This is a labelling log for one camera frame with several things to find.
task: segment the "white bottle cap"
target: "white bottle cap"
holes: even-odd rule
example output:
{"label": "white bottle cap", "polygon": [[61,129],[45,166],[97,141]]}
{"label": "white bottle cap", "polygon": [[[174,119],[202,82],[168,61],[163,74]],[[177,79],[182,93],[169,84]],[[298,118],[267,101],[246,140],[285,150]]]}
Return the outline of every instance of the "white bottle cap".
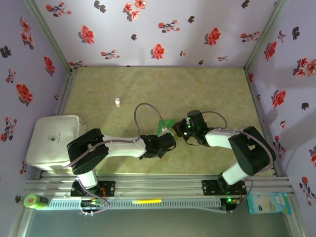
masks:
{"label": "white bottle cap", "polygon": [[119,107],[120,106],[120,99],[119,98],[115,98],[115,103]]}

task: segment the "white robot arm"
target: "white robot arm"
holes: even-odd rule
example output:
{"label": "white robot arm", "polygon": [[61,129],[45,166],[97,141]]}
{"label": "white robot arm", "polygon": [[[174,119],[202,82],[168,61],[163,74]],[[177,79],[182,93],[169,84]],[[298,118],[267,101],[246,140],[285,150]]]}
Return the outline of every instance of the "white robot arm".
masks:
{"label": "white robot arm", "polygon": [[188,119],[183,118],[175,123],[172,130],[186,143],[190,137],[194,137],[200,145],[233,150],[237,162],[218,176],[218,185],[223,191],[248,176],[270,169],[276,160],[274,151],[255,127],[244,130],[210,128],[199,110],[190,111]]}
{"label": "white robot arm", "polygon": [[173,133],[165,128],[159,136],[141,135],[136,138],[117,138],[103,135],[100,129],[93,129],[67,145],[71,167],[82,185],[91,189],[98,184],[94,168],[104,158],[131,156],[142,158],[162,158],[175,148]]}

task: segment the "white box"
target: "white box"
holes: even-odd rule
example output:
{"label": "white box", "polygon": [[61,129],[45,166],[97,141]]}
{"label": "white box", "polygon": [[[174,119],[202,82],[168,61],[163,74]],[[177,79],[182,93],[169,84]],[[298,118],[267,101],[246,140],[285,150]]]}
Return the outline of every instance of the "white box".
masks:
{"label": "white box", "polygon": [[40,118],[34,127],[26,163],[41,170],[61,170],[70,163],[67,145],[86,132],[75,115]]}

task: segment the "snack bag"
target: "snack bag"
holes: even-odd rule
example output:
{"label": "snack bag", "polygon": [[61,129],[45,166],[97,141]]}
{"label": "snack bag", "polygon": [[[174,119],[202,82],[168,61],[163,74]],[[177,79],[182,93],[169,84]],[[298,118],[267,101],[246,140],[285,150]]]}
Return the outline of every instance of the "snack bag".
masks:
{"label": "snack bag", "polygon": [[292,214],[286,193],[251,192],[247,198],[249,213],[284,213]]}

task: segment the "lavender wall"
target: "lavender wall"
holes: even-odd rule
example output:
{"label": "lavender wall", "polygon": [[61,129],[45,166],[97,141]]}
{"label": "lavender wall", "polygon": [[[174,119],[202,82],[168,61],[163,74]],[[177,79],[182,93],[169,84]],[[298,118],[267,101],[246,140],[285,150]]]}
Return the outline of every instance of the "lavender wall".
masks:
{"label": "lavender wall", "polygon": [[0,236],[7,237],[37,173],[25,162],[34,124],[54,115],[66,70],[21,0],[0,7]]}
{"label": "lavender wall", "polygon": [[250,67],[261,118],[316,233],[316,2],[291,0]]}

